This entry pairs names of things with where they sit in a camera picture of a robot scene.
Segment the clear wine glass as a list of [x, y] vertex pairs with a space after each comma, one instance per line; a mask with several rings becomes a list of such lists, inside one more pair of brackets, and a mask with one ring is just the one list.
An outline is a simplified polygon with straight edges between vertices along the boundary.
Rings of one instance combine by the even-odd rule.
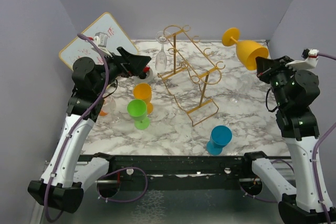
[[167, 33], [164, 31], [159, 31], [155, 35], [156, 41], [161, 45], [161, 50], [155, 58], [155, 69], [158, 73], [164, 72], [167, 66], [167, 56], [164, 50], [164, 45], [168, 43], [166, 36]]

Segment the blue goblet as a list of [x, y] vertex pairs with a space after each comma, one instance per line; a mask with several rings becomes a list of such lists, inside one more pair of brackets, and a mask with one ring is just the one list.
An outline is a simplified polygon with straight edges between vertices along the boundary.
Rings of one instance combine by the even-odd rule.
[[231, 130], [224, 126], [218, 125], [214, 127], [210, 134], [210, 139], [206, 144], [206, 150], [211, 155], [219, 155], [225, 146], [227, 146], [233, 138]]

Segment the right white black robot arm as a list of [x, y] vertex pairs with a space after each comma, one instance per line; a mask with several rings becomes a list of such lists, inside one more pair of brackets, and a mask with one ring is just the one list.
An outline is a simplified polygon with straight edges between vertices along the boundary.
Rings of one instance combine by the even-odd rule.
[[307, 69], [291, 67], [292, 59], [256, 58], [257, 78], [270, 85], [276, 122], [288, 147], [296, 184], [291, 185], [264, 154], [246, 153], [246, 177], [261, 179], [275, 197], [284, 223], [333, 223], [335, 207], [328, 195], [319, 158], [318, 122], [310, 104], [320, 94], [319, 79]]

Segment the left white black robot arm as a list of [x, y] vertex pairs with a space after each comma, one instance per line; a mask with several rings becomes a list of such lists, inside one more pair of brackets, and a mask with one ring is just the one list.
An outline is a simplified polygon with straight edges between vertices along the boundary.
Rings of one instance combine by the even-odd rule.
[[118, 55], [103, 56], [103, 65], [90, 57], [73, 63], [72, 80], [75, 84], [68, 101], [65, 122], [54, 155], [39, 180], [32, 180], [29, 194], [42, 206], [74, 213], [79, 208], [84, 192], [98, 178], [110, 179], [116, 166], [106, 154], [98, 154], [86, 167], [76, 169], [89, 132], [103, 106], [103, 95], [118, 76], [132, 77], [143, 73], [151, 61], [149, 56], [133, 55], [118, 47]]

